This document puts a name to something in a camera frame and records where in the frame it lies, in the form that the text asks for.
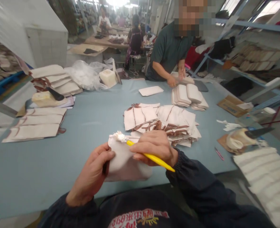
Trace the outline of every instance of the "light blue table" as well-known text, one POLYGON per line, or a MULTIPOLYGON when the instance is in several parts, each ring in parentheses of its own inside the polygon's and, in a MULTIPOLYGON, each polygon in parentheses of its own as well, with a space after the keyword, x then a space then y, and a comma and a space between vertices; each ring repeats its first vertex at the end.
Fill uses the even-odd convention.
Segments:
MULTIPOLYGON (((226 132, 224 125, 216 122, 235 117, 216 104, 224 97, 214 86, 207 83, 209 92, 203 93, 209 104, 205 112, 196 114, 202 138, 191 148, 179 146, 191 159, 202 162, 213 173, 236 170, 232 155, 225 151, 217 139, 226 132), (214 146, 224 157, 222 161, 214 146)), ((91 151, 108 140, 108 135, 117 130, 124 131, 124 110, 133 103, 171 104, 171 88, 165 82, 123 80, 106 91, 83 92, 77 95, 75 106, 68 110, 62 124, 67 131, 54 138, 28 142, 1 143, 0 137, 0 219, 47 209, 62 194, 72 187, 91 151), (138 89, 157 86, 163 93, 142 97, 138 89)), ((265 139, 280 154, 280 141, 271 134, 265 139)), ((133 188, 168 183, 165 169, 154 167, 147 181, 104 183, 96 195, 104 197, 133 188)))

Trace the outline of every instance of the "dark green shirt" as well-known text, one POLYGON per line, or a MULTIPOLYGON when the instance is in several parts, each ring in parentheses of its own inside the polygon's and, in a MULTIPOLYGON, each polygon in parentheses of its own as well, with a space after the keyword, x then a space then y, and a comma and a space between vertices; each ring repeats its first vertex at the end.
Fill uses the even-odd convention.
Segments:
POLYGON ((193 36, 175 36, 174 22, 164 27, 159 33, 154 44, 150 65, 147 68, 146 77, 151 81, 166 81, 153 69, 153 61, 160 63, 163 68, 171 73, 179 60, 185 59, 190 49, 193 36))

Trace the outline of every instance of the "cardboard box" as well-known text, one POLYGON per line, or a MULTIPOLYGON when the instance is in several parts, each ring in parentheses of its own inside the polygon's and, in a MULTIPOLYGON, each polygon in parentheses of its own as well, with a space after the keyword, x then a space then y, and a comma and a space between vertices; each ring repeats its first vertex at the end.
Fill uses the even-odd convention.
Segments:
POLYGON ((251 111, 251 109, 242 109, 238 107, 237 105, 243 104, 244 102, 234 98, 232 96, 227 96, 222 101, 220 101, 217 105, 227 112, 231 113, 233 116, 241 117, 244 114, 251 111))

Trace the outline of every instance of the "beige fabric stack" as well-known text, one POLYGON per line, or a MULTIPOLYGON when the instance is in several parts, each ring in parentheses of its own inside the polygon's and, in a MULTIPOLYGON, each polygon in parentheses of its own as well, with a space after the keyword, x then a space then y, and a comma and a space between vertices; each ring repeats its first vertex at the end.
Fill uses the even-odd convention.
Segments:
POLYGON ((244 72, 262 71, 271 69, 279 59, 280 50, 249 43, 232 58, 232 63, 238 65, 244 72))
POLYGON ((29 74, 34 78, 32 83, 38 92, 46 91, 46 86, 50 86, 65 97, 83 92, 83 89, 59 65, 33 69, 29 71, 29 74))
POLYGON ((261 205, 277 228, 280 228, 280 155, 272 147, 234 156, 261 205))
POLYGON ((28 109, 26 115, 10 129, 3 143, 54 137, 64 119, 66 108, 28 109))
POLYGON ((172 145, 191 147, 192 142, 201 138, 195 117, 195 114, 174 105, 140 103, 124 112, 124 125, 125 130, 132 130, 132 136, 163 130, 172 145))
POLYGON ((194 110, 205 111, 209 108, 202 93, 194 84, 178 85, 172 89, 172 104, 182 107, 191 106, 194 110))
POLYGON ((14 54, 4 45, 0 44, 0 81, 21 70, 14 54))

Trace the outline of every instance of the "white glue container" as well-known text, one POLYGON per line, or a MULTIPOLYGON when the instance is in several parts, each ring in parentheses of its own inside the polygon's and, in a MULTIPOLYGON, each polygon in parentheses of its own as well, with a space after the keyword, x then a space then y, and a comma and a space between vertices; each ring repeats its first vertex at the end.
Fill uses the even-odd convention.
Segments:
POLYGON ((241 149, 244 146, 256 144, 256 139, 249 138, 245 132, 248 131, 246 128, 239 129, 231 132, 226 138, 226 144, 231 149, 241 149))
POLYGON ((226 138, 226 144, 231 149, 241 149, 244 146, 257 144, 256 138, 274 130, 267 127, 257 130, 248 130, 246 128, 231 132, 226 138))
POLYGON ((68 100, 66 98, 64 98, 61 101, 55 100, 54 97, 52 96, 52 94, 49 91, 35 93, 32 96, 31 100, 39 108, 57 107, 59 105, 66 104, 68 102, 68 100))
POLYGON ((107 69, 100 72, 99 75, 103 84, 106 85, 108 88, 111 88, 118 83, 118 79, 114 71, 107 69))

